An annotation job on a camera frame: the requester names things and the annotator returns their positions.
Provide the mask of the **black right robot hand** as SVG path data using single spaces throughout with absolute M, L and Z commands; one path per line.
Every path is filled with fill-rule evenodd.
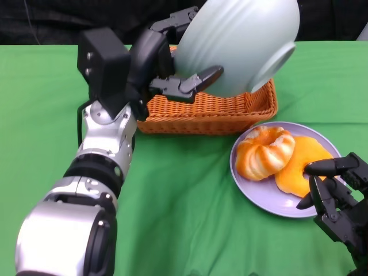
M 314 222 L 350 252 L 356 269 L 349 275 L 367 275 L 367 163 L 351 152 L 307 164 L 304 172 L 310 192 L 297 209 L 314 206 Z

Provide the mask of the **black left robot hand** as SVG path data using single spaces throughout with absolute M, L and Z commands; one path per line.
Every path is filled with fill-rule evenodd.
M 130 49 L 131 67 L 128 83 L 149 102 L 155 95 L 170 101 L 194 103 L 196 94 L 211 86 L 224 68 L 210 66 L 188 78 L 176 76 L 174 61 L 178 50 L 169 42 L 180 42 L 186 29 L 198 13 L 198 7 L 171 13 L 169 18 L 153 23 Z

